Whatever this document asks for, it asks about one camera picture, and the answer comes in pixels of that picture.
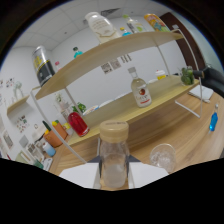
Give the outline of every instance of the bottle label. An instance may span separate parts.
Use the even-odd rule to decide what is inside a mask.
[[[115,33],[113,25],[108,24],[104,19],[96,19],[92,22],[92,29],[102,37],[109,37]]]
[[[139,105],[151,103],[151,96],[146,85],[136,88],[135,99]]]
[[[143,25],[139,22],[129,22],[127,25],[133,33],[141,33],[146,31]]]

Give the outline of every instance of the red object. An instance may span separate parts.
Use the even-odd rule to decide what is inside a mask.
[[[69,114],[68,122],[80,137],[86,135],[89,132],[87,124],[77,112],[72,112]]]
[[[9,160],[11,160],[11,158],[9,157],[9,155],[7,154],[7,157],[9,158]]]

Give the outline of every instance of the glass bottle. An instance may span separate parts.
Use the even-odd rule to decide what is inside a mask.
[[[127,178],[128,130],[128,123],[124,121],[107,120],[100,124],[100,157],[103,180],[107,187],[120,188]]]
[[[77,112],[72,112],[69,114],[68,122],[80,137],[86,135],[89,132],[89,127]]]
[[[55,62],[55,66],[57,68],[57,71],[59,71],[61,69],[60,65],[59,65],[59,61],[56,61]]]
[[[131,32],[128,32],[127,30],[125,30],[124,27],[121,27],[120,30],[122,31],[122,37],[131,34]]]
[[[123,18],[126,19],[127,25],[132,33],[141,33],[147,31],[145,27],[140,22],[138,22],[138,20],[132,19],[129,17],[129,15],[125,14],[123,15]]]
[[[146,82],[138,77],[135,67],[129,68],[128,71],[133,78],[133,81],[131,83],[131,89],[134,94],[137,105],[139,107],[147,107],[152,103],[152,99],[149,94]]]
[[[96,35],[100,43],[121,37],[113,24],[98,12],[90,12],[85,16],[90,29]]]
[[[209,129],[210,131],[214,131],[215,130],[215,126],[216,126],[216,123],[218,121],[218,104],[215,105],[215,111],[212,115],[212,118],[211,118],[211,123],[210,123],[210,126],[209,126]]]
[[[75,51],[74,58],[77,58],[79,55],[83,54],[82,51],[79,51],[78,47],[74,47],[73,51]]]

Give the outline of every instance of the table surface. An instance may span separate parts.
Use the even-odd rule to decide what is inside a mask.
[[[181,96],[177,101],[197,113],[200,112],[200,100],[189,94]],[[174,172],[190,165],[219,159],[224,147],[224,99],[213,93],[210,101],[211,103],[203,102],[200,119],[175,102],[171,102],[130,124],[127,141],[130,154],[142,163],[150,164],[149,154],[155,146],[162,143],[171,144],[176,150]],[[209,124],[216,103],[219,104],[218,122],[215,131],[209,134]],[[76,146],[74,150],[89,161],[96,157],[97,139]],[[56,151],[50,173],[59,175],[64,169],[83,164],[64,145],[56,148]],[[120,189],[107,188],[102,179],[101,185],[102,190],[128,189],[127,181]]]

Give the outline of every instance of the clear glass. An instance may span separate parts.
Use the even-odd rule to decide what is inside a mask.
[[[103,164],[103,180],[107,187],[120,188],[127,178],[129,149],[125,141],[108,143],[102,141],[100,157]]]
[[[175,149],[170,144],[157,145],[150,153],[150,164],[164,168],[168,173],[174,171],[176,165]]]
[[[133,81],[131,89],[134,94],[136,103],[139,107],[147,107],[152,103],[146,82],[137,76],[136,72],[131,73]]]
[[[180,72],[180,77],[182,85],[184,86],[193,85],[194,84],[193,68],[191,66],[182,68]]]

